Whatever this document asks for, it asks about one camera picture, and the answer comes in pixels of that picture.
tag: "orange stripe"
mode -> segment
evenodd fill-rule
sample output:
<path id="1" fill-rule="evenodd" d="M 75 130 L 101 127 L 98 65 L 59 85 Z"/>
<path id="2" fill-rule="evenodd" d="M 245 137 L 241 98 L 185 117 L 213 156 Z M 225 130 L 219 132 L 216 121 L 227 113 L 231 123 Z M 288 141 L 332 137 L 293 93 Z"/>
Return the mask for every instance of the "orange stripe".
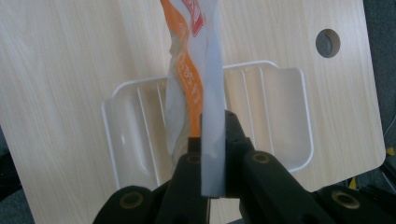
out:
<path id="1" fill-rule="evenodd" d="M 204 98 L 203 86 L 188 53 L 189 26 L 169 0 L 161 0 L 169 30 L 177 35 L 182 49 L 177 56 L 177 76 L 186 95 L 190 120 L 190 137 L 201 136 L 200 116 Z"/>

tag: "snack bag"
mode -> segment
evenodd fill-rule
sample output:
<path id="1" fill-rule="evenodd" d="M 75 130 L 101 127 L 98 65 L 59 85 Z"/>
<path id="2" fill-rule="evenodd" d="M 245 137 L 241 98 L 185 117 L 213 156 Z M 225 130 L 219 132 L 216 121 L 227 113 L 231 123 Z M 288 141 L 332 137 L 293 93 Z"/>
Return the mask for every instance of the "snack bag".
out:
<path id="1" fill-rule="evenodd" d="M 224 194 L 224 87 L 217 0 L 161 0 L 172 36 L 165 126 L 174 157 L 201 137 L 202 194 Z"/>

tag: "wooden table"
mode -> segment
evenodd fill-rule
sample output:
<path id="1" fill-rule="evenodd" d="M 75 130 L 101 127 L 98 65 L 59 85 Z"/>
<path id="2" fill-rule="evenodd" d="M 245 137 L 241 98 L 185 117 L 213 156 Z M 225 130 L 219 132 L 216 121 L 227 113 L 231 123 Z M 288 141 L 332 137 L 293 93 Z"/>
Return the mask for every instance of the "wooden table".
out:
<path id="1" fill-rule="evenodd" d="M 305 188 L 382 163 L 361 0 L 223 0 L 220 11 L 224 64 L 304 72 L 315 154 L 293 175 Z M 330 59 L 316 49 L 324 29 L 341 41 Z M 170 44 L 159 1 L 0 1 L 0 123 L 36 223 L 93 221 L 116 189 L 101 103 L 124 81 L 165 75 Z M 214 222 L 239 216 L 218 209 Z"/>

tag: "gray carpet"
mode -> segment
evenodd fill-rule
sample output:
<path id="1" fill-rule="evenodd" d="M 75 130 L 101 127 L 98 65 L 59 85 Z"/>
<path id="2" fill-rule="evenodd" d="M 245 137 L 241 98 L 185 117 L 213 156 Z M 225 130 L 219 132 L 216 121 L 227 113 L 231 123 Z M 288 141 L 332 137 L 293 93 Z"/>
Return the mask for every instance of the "gray carpet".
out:
<path id="1" fill-rule="evenodd" d="M 384 139 L 387 147 L 396 147 L 396 1 L 363 2 Z M 5 144 L 1 137 L 0 134 L 0 146 Z M 377 169 L 359 175 L 357 182 L 361 187 L 372 184 L 390 192 L 394 191 Z M 34 223 L 23 190 L 0 202 L 0 224 L 13 223 Z"/>

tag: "white plastic tray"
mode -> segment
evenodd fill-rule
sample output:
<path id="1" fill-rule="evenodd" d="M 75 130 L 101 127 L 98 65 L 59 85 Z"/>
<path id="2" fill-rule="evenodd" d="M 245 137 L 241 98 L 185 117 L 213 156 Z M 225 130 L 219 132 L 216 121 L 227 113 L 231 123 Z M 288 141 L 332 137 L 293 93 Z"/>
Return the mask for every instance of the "white plastic tray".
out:
<path id="1" fill-rule="evenodd" d="M 268 61 L 225 66 L 224 85 L 227 109 L 257 150 L 272 153 L 290 172 L 310 162 L 314 149 L 301 70 Z M 166 149 L 165 90 L 166 77 L 129 81 L 103 103 L 118 188 L 155 189 L 172 176 L 176 162 Z"/>

